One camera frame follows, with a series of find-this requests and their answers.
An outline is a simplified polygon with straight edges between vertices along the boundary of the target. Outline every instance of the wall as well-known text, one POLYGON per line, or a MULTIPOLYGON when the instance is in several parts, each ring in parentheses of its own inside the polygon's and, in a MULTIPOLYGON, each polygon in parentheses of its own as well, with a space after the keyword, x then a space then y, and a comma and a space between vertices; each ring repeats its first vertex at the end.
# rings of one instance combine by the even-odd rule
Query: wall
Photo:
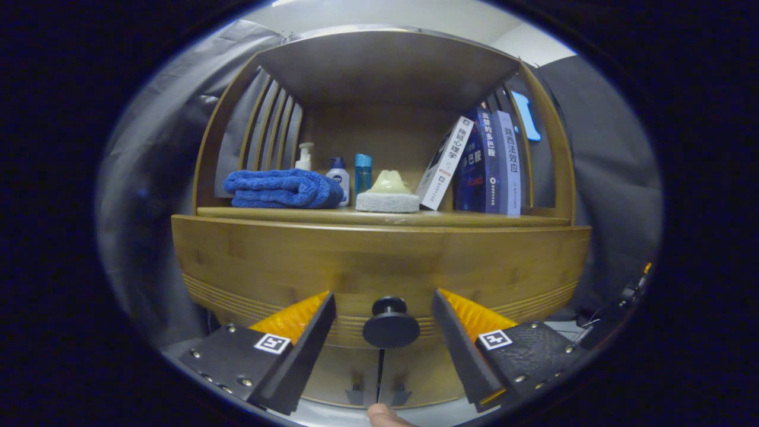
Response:
POLYGON ((517 56, 530 65, 545 65, 577 55, 569 47, 539 28, 523 23, 492 41, 492 47, 517 56))
POLYGON ((542 30, 477 0, 292 0, 243 16, 287 36, 348 24, 389 24, 441 31, 493 46, 531 65, 575 53, 542 30))

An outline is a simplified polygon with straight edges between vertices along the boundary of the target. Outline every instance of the blue bottle cap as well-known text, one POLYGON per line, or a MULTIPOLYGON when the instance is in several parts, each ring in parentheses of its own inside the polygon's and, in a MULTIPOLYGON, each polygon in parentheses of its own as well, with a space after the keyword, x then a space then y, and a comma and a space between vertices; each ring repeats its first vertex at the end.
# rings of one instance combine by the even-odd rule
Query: blue bottle cap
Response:
POLYGON ((330 166, 332 169, 345 169, 342 157, 330 157, 329 159, 332 161, 332 166, 330 166))
POLYGON ((372 156, 356 154, 356 167, 372 167, 372 156))

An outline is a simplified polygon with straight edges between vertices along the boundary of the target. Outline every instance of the blue book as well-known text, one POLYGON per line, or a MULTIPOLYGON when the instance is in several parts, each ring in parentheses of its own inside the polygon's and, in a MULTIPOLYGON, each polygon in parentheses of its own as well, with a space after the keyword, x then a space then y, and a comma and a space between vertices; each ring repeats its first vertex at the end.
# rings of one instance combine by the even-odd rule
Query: blue book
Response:
POLYGON ((458 164, 453 208, 498 214, 504 145, 496 137, 498 125, 485 108, 477 107, 470 116, 475 123, 458 164))

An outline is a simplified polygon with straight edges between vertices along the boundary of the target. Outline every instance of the ceiling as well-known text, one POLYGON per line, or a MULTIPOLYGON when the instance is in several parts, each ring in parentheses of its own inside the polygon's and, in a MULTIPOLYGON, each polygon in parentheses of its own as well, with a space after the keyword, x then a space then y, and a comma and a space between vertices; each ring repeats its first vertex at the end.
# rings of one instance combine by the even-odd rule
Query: ceiling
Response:
POLYGON ((491 44, 523 21, 478 0, 284 0, 243 16, 271 30, 302 33, 348 24, 420 27, 491 44))

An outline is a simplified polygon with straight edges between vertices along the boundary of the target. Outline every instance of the white sponge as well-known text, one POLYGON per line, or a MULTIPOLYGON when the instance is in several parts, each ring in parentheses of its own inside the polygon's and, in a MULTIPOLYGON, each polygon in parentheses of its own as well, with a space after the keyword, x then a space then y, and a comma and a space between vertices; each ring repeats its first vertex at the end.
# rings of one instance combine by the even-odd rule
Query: white sponge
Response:
POLYGON ((369 193, 356 196, 356 210, 364 212, 411 213, 419 211, 419 196, 402 193, 369 193))

